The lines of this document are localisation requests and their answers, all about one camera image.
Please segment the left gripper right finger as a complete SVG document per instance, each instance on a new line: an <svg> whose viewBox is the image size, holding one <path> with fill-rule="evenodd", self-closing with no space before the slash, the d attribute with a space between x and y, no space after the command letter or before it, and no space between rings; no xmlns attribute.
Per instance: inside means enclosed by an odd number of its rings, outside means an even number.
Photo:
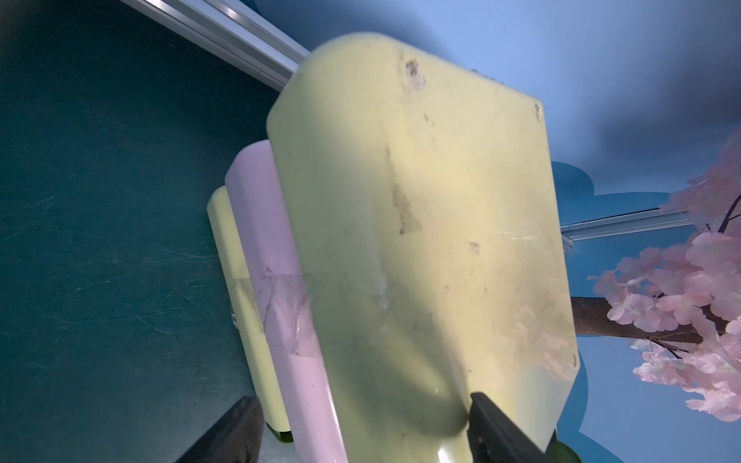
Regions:
<svg viewBox="0 0 741 463"><path fill-rule="evenodd" d="M486 394L471 399L467 437L474 462L553 462Z"/></svg>

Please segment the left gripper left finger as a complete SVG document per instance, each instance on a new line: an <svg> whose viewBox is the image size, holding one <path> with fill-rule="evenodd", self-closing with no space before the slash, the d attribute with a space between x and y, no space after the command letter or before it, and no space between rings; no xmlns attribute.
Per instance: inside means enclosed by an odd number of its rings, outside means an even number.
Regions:
<svg viewBox="0 0 741 463"><path fill-rule="evenodd" d="M257 397L242 397L177 463L257 463L264 434L264 411Z"/></svg>

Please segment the yellow-green drawer cabinet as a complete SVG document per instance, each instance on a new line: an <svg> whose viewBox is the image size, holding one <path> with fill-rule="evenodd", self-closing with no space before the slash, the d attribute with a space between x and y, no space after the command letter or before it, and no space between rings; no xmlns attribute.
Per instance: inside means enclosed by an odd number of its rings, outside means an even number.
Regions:
<svg viewBox="0 0 741 463"><path fill-rule="evenodd" d="M474 462L471 395L542 451L580 368L541 103L374 33L314 50L213 216L303 462Z"/></svg>

